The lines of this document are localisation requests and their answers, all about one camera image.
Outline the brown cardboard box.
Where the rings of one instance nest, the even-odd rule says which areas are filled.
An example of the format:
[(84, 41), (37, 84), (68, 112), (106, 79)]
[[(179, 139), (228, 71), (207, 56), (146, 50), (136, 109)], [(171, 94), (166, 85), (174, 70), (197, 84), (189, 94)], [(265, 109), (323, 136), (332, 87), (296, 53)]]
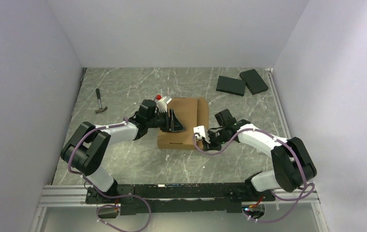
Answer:
[(157, 147), (159, 149), (195, 150), (193, 143), (194, 127), (209, 128), (209, 106), (204, 97), (173, 98), (168, 103), (179, 122), (185, 127), (182, 132), (159, 131)]

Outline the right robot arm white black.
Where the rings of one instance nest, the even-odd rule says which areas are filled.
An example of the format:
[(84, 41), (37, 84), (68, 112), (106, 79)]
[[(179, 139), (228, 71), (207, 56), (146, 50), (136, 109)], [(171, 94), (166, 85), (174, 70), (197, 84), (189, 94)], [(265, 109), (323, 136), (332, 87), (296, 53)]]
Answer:
[(300, 138), (283, 138), (259, 129), (245, 119), (236, 120), (228, 109), (215, 115), (219, 127), (193, 128), (194, 139), (202, 142), (200, 151), (218, 155), (232, 142), (249, 145), (266, 154), (272, 161), (271, 171), (252, 175), (246, 183), (245, 195), (256, 201), (266, 190), (283, 189), (292, 192), (308, 185), (317, 175), (316, 167)]

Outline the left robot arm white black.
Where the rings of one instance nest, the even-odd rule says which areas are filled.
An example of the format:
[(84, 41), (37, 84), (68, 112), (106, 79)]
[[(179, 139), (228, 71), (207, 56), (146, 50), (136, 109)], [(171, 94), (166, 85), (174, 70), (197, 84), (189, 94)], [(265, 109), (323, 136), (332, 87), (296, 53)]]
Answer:
[(92, 184), (98, 196), (105, 202), (113, 202), (117, 196), (118, 183), (102, 166), (107, 147), (124, 141), (135, 141), (149, 129), (162, 132), (182, 132), (184, 125), (173, 109), (168, 109), (169, 98), (143, 100), (133, 116), (110, 125), (94, 125), (83, 122), (64, 145), (60, 157), (72, 174), (78, 174)]

